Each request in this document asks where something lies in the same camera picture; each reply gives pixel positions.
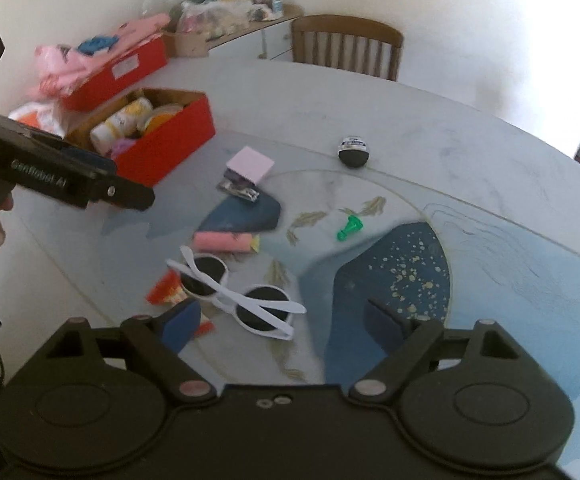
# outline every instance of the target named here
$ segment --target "red box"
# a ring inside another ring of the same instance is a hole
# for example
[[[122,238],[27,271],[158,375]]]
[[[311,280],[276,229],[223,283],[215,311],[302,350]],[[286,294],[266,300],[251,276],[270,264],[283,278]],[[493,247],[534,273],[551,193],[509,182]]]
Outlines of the red box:
[[[116,174],[152,187],[214,137],[210,103],[204,93],[164,88],[134,90],[98,110],[68,133],[65,140],[94,152],[90,130],[139,97],[146,97],[154,108],[172,103],[184,106],[173,118],[137,140],[116,159]]]
[[[60,98],[67,110],[89,112],[155,70],[167,65],[166,46],[158,36],[139,44]]]

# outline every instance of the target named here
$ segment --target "chair backrest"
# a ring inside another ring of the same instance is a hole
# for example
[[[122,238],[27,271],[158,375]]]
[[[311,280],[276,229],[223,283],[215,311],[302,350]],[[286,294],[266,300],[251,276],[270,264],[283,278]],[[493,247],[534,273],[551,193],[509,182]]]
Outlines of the chair backrest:
[[[365,18],[319,14],[292,22],[292,57],[298,63],[396,81],[402,46],[403,34]]]

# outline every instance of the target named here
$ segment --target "sunglasses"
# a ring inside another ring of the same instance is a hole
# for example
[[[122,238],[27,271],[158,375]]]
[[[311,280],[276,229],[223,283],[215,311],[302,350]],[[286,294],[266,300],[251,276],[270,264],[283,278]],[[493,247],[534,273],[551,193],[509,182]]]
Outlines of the sunglasses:
[[[291,301],[281,288],[273,285],[253,285],[244,294],[225,286],[228,266],[214,254],[195,254],[181,246],[185,263],[167,260],[169,268],[181,275],[183,290],[189,296],[205,300],[228,314],[245,330],[275,339],[290,340],[294,336],[293,314],[305,314],[305,307]],[[224,298],[231,303],[224,303]]]

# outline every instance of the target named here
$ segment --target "green game piece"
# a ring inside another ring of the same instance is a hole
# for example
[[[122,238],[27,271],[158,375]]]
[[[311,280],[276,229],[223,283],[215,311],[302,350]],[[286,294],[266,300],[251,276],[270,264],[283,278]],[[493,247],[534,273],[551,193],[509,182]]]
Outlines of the green game piece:
[[[347,236],[363,229],[363,222],[357,216],[350,215],[347,217],[347,225],[337,233],[337,240],[343,242]]]

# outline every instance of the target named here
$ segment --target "sunglasses lens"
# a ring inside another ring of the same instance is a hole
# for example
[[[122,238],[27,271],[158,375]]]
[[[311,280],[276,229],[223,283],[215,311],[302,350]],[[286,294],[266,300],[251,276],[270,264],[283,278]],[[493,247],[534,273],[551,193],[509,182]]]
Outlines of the sunglasses lens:
[[[254,290],[249,291],[249,293],[244,294],[244,296],[254,300],[287,301],[288,299],[287,295],[282,290],[277,290],[271,286],[259,286]],[[282,321],[285,321],[289,315],[287,312],[276,310],[274,308],[263,307],[263,309]],[[270,325],[268,322],[263,321],[260,317],[255,316],[241,305],[237,305],[235,312],[239,320],[253,330],[259,330],[259,332],[275,330],[275,327]]]
[[[225,266],[217,258],[201,256],[199,258],[195,258],[195,264],[201,272],[204,272],[210,276],[215,282],[221,283],[221,279],[225,274]],[[188,275],[183,274],[182,272],[180,273],[180,277],[183,288],[190,291],[192,294],[195,294],[196,296],[205,298],[207,296],[212,296],[216,292],[211,286],[206,285],[199,280],[195,280],[194,278],[190,278]]]

